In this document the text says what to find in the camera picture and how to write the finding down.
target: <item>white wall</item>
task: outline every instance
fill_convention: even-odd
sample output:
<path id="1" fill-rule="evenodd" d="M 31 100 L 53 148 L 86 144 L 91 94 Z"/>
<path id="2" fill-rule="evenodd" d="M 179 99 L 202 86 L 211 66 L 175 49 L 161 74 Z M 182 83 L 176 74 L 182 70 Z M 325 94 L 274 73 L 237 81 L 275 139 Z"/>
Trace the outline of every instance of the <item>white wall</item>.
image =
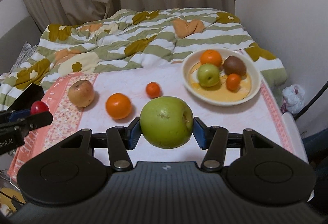
<path id="1" fill-rule="evenodd" d="M 0 37 L 28 15 L 23 0 L 0 0 Z"/>
<path id="2" fill-rule="evenodd" d="M 328 0 L 236 0 L 236 15 L 282 60 L 289 83 L 303 86 L 308 102 L 328 80 Z M 306 135 L 328 127 L 328 90 L 297 126 Z"/>

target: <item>tangerine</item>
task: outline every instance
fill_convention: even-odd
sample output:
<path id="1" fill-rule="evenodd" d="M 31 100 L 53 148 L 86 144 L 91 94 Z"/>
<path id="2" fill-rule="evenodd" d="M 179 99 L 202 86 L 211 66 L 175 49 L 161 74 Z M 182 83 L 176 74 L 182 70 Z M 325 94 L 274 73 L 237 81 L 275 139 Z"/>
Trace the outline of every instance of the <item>tangerine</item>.
<path id="1" fill-rule="evenodd" d="M 226 85 L 229 91 L 236 91 L 239 88 L 241 77 L 238 74 L 232 73 L 228 76 Z"/>
<path id="2" fill-rule="evenodd" d="M 158 83 L 151 82 L 147 84 L 146 86 L 146 93 L 149 96 L 149 98 L 157 98 L 161 96 L 161 88 Z"/>
<path id="3" fill-rule="evenodd" d="M 200 57 L 200 62 L 201 64 L 210 63 L 220 67 L 222 63 L 222 57 L 218 51 L 208 49 Z"/>
<path id="4" fill-rule="evenodd" d="M 107 99 L 106 111 L 113 119 L 124 119 L 131 113 L 132 104 L 126 95 L 116 93 Z"/>

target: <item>brown kiwi fruit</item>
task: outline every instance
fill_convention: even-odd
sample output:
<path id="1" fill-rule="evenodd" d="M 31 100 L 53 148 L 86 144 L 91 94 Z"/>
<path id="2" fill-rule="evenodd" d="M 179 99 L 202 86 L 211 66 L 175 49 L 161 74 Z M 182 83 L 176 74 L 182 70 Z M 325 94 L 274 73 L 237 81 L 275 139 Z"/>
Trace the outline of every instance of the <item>brown kiwi fruit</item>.
<path id="1" fill-rule="evenodd" d="M 235 56 L 227 57 L 224 61 L 223 69 L 226 75 L 236 73 L 239 76 L 243 76 L 246 73 L 245 63 L 240 58 Z"/>

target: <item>plastic bag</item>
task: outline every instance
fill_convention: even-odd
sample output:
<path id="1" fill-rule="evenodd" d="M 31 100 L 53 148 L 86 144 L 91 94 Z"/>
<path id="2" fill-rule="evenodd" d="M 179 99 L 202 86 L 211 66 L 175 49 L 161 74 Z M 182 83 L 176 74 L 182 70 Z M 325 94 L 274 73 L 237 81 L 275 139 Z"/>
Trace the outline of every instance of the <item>plastic bag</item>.
<path id="1" fill-rule="evenodd" d="M 282 91 L 282 95 L 286 100 L 286 109 L 292 113 L 296 114 L 301 111 L 304 107 L 304 95 L 305 91 L 298 84 L 293 84 L 289 87 L 286 87 Z"/>

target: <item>striped blanket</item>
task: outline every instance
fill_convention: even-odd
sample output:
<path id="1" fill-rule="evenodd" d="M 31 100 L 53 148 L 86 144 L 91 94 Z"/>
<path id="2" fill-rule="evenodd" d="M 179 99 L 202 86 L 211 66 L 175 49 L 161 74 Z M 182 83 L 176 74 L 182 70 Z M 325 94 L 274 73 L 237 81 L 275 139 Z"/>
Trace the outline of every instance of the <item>striped blanket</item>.
<path id="1" fill-rule="evenodd" d="M 173 20 L 201 20 L 202 33 L 177 37 Z M 108 19 L 82 25 L 49 25 L 33 56 L 0 87 L 0 109 L 7 109 L 31 84 L 48 90 L 59 78 L 129 70 L 180 62 L 199 49 L 245 49 L 270 87 L 281 85 L 286 71 L 279 59 L 260 48 L 240 20 L 215 9 L 171 9 L 153 12 L 120 10 Z"/>

